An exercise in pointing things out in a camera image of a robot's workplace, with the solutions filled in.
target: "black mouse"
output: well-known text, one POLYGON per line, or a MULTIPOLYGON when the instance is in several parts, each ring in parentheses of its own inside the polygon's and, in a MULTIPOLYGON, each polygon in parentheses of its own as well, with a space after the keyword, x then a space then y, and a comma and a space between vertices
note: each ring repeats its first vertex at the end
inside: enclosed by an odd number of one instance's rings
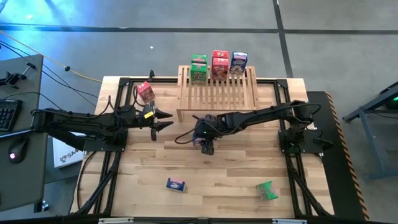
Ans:
POLYGON ((18 164, 25 159, 28 138, 19 137, 14 140, 8 149, 8 159, 12 164, 18 164))

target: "gray floor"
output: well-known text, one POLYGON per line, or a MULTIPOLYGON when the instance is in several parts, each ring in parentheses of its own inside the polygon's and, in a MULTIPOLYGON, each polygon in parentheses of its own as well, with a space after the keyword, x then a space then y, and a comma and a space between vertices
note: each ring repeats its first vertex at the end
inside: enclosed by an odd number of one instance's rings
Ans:
MULTIPOLYGON (((398 29, 395 0, 279 0, 279 4, 286 29, 398 29)), ((277 28, 272 0, 123 0, 117 3, 9 0, 0 14, 0 22, 98 27, 277 28), (33 19, 26 19, 28 14, 32 14, 33 19)), ((213 49, 249 52, 249 64, 256 66, 260 77, 286 76, 278 34, 7 33, 98 79, 105 75, 147 75, 150 69, 157 75, 176 75, 178 65, 187 64, 191 54, 210 54, 213 49)), ((329 91, 340 117, 397 81, 398 35, 289 34, 286 39, 294 77, 304 78, 307 90, 329 91)), ((22 47, 2 35, 0 40, 22 47)), ((0 50, 0 60, 13 57, 12 52, 0 50)), ((75 88, 92 94, 99 92, 99 83, 63 72, 48 60, 45 63, 75 88)), ((62 108, 94 112, 78 95, 49 78, 43 77, 42 83, 42 93, 62 108)), ((41 100, 40 107, 49 106, 52 106, 49 102, 41 100)), ((383 122, 395 125, 392 119, 383 122)), ((341 124, 371 220, 398 223, 398 177, 364 183, 361 176, 374 172, 374 160, 363 128, 359 121, 341 124)), ((46 185, 45 198, 52 208, 35 216, 68 213, 75 182, 76 179, 68 179, 46 185)), ((33 216, 32 207, 28 206, 0 213, 0 220, 33 216)))

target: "wooden tabletop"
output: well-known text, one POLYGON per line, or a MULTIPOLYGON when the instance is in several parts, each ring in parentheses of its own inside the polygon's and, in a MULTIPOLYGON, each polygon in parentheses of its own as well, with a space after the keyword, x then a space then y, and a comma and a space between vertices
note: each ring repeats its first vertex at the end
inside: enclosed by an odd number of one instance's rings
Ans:
MULTIPOLYGON (((114 102, 119 78, 104 77, 96 113, 104 109, 108 95, 114 102)), ((303 79, 288 78, 287 81, 291 100, 308 101, 303 79)), ((278 121, 257 124, 233 136, 225 136, 217 140, 214 155, 208 156, 191 144, 174 143, 174 139, 191 130, 196 121, 187 115, 184 122, 179 123, 176 113, 179 103, 177 83, 150 85, 156 95, 156 106, 173 114, 172 118, 165 120, 172 120, 174 124, 157 135, 157 142, 150 140, 148 128, 129 130, 127 147, 119 165, 112 216, 294 217, 285 158, 277 140, 278 121), (185 193, 166 189, 169 177, 184 180, 187 183, 185 193), (279 198, 261 201, 255 186, 270 180, 279 198)), ((272 85, 258 84, 257 88, 261 108, 276 104, 272 85)), ((98 152, 83 173, 81 204, 98 185, 103 157, 104 153, 98 152)), ((303 164, 308 188, 324 208, 333 213, 321 160, 312 154, 303 154, 303 164)), ((108 187, 105 188, 102 205, 107 195, 108 187)), ((298 196, 304 212, 300 190, 298 196)), ((75 210, 76 193, 71 212, 75 210)))

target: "blue box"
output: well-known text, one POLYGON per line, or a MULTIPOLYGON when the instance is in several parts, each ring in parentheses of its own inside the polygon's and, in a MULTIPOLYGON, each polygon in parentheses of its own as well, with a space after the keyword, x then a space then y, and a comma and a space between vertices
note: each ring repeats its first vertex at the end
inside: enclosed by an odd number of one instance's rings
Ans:
POLYGON ((243 75, 247 63, 248 53, 233 52, 229 73, 231 75, 243 75))
POLYGON ((182 180, 175 179, 175 178, 169 178, 169 179, 167 179, 166 188, 168 188, 170 190, 175 190, 178 192, 184 192, 185 182, 182 180))

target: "small box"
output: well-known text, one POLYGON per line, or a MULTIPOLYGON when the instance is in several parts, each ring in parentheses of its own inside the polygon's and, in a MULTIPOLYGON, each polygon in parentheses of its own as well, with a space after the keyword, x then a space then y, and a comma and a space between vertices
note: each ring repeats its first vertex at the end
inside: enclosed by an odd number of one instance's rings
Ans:
POLYGON ((229 73, 231 75, 243 75, 247 63, 248 53, 233 52, 229 73))
POLYGON ((272 181, 268 181, 256 186, 261 200, 274 200, 278 198, 272 181))
POLYGON ((175 190, 178 192, 184 192, 185 190, 185 182, 182 180, 178 180, 175 178, 167 179, 166 188, 170 190, 175 190))
POLYGON ((155 93, 152 91, 152 87, 150 87, 146 81, 137 86, 137 92, 145 103, 148 103, 155 98, 155 93))
POLYGON ((207 55, 193 54, 191 63, 203 63, 207 65, 207 55))
POLYGON ((228 75, 228 58, 213 58, 211 74, 214 80, 226 80, 228 75))
POLYGON ((206 85, 207 82, 207 65, 202 63, 191 64, 191 84, 206 85))
POLYGON ((227 58, 228 59, 228 51, 226 50, 214 50, 213 51, 213 58, 227 58))

